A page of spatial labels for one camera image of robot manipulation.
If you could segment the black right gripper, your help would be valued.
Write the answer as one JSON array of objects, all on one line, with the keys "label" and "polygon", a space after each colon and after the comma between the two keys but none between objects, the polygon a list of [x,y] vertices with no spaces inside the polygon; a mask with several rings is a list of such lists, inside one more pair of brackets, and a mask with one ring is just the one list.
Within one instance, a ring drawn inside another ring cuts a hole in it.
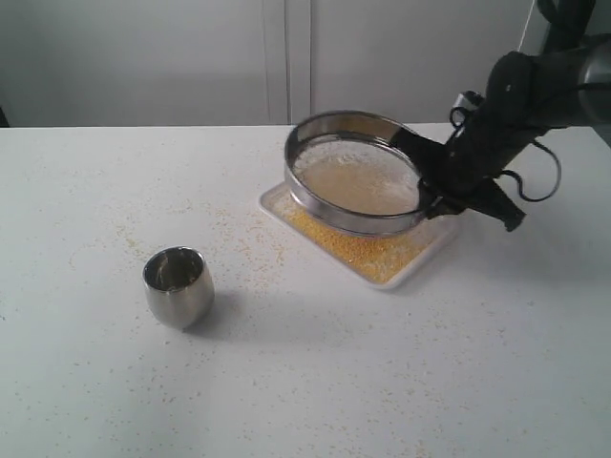
[{"label": "black right gripper", "polygon": [[462,126],[445,144],[407,128],[397,130],[390,147],[423,175],[424,216],[473,210],[501,221],[507,232],[516,230],[526,214],[495,181],[538,137],[586,124],[586,67],[585,51],[510,52],[493,67],[485,100],[465,113]]}]

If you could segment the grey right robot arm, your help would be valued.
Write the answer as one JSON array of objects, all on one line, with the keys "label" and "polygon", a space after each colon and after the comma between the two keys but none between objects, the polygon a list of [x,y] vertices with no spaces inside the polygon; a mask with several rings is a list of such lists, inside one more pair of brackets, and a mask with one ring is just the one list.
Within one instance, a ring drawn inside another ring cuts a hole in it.
[{"label": "grey right robot arm", "polygon": [[574,40],[573,48],[537,56],[509,52],[494,65],[486,91],[461,93],[449,113],[453,133],[438,143],[400,128],[390,146],[419,176],[416,208],[390,218],[393,233],[422,219],[473,210],[515,230],[524,212],[496,183],[511,177],[522,200],[522,177],[508,169],[528,146],[540,148],[550,131],[597,126],[610,120],[610,36],[587,35],[551,1],[537,2],[550,25]]}]

